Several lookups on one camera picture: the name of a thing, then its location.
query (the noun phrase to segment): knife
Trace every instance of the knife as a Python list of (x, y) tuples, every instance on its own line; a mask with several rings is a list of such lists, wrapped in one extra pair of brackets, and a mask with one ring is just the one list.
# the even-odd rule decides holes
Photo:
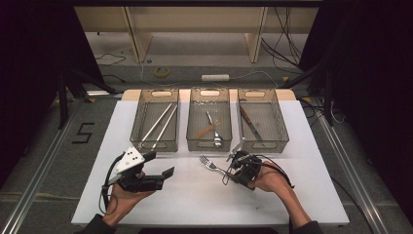
[(241, 111), (241, 115), (244, 117), (244, 119), (246, 120), (246, 122), (248, 123), (249, 128), (252, 130), (252, 132), (254, 133), (255, 137), (262, 141), (262, 137), (260, 134), (258, 134), (258, 131), (255, 129), (255, 127), (252, 125), (251, 120), (249, 119), (248, 115), (246, 114), (245, 110), (243, 109), (242, 106), (240, 106), (240, 111)]

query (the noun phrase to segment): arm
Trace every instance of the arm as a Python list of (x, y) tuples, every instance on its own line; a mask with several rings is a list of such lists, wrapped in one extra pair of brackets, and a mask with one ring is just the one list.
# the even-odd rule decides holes
[(115, 233), (116, 225), (142, 199), (152, 195), (155, 191), (131, 193), (124, 191), (115, 183), (112, 188), (110, 202), (104, 217), (97, 214), (94, 219), (78, 234), (88, 233)]
[[(265, 162), (265, 164), (277, 167), (277, 165), (270, 162)], [(317, 224), (310, 219), (310, 217), (301, 206), (300, 201), (295, 195), (295, 192), (288, 185), (283, 176), (280, 175), (277, 171), (262, 166), (259, 175), (255, 180), (251, 181), (248, 186), (251, 188), (258, 187), (266, 192), (274, 192), (285, 205), (286, 210), (288, 211), (288, 214), (291, 218), (292, 226), (294, 227), (296, 232), (299, 232), (299, 229), (309, 228), (309, 226), (313, 227), (314, 223)], [(311, 233), (321, 233), (319, 226), (318, 230), (315, 230), (315, 232)]]

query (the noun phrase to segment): tape roll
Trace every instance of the tape roll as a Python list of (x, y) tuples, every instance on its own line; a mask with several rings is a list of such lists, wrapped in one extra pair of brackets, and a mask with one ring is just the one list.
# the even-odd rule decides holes
[(154, 71), (154, 74), (158, 78), (166, 78), (169, 76), (169, 68), (168, 67), (157, 67)]

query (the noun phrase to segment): table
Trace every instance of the table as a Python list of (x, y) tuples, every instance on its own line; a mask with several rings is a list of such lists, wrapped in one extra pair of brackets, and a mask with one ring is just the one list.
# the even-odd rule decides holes
[[(180, 90), (180, 119), (178, 151), (158, 153), (145, 164), (148, 175), (158, 175), (175, 167), (164, 189), (141, 201), (120, 224), (139, 227), (263, 227), (288, 224), (288, 213), (273, 194), (259, 189), (251, 191), (239, 184), (224, 185), (220, 173), (209, 171), (199, 157), (206, 155), (217, 166), (226, 168), (229, 152), (189, 152), (186, 144), (190, 90)], [(237, 91), (230, 90), (233, 140), (239, 142), (236, 112)], [(292, 91), (280, 91), (293, 98)], [(126, 99), (118, 101), (94, 167), (85, 186), (72, 223), (85, 225), (99, 213), (97, 201), (100, 186), (113, 160), (131, 146), (129, 141), (138, 92), (126, 92)], [(281, 154), (267, 154), (288, 174), (295, 185), (299, 200), (312, 219), (321, 224), (349, 223), (347, 215), (322, 161), (316, 141), (304, 112), (297, 100), (281, 100), (283, 119), (290, 142)]]

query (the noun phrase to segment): hand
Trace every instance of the hand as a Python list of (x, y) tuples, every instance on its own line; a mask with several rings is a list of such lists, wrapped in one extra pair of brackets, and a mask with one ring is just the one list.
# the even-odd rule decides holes
[(109, 226), (115, 227), (138, 202), (153, 193), (155, 193), (155, 191), (131, 193), (124, 191), (119, 184), (115, 183), (112, 187), (112, 195), (110, 196), (106, 215), (102, 220)]
[[(278, 168), (276, 164), (268, 161), (264, 162), (264, 164)], [(294, 190), (292, 190), (285, 178), (276, 170), (261, 166), (258, 176), (248, 183), (248, 187), (258, 187), (266, 192), (276, 193), (285, 205), (294, 228), (301, 227), (311, 221), (298, 201)]]

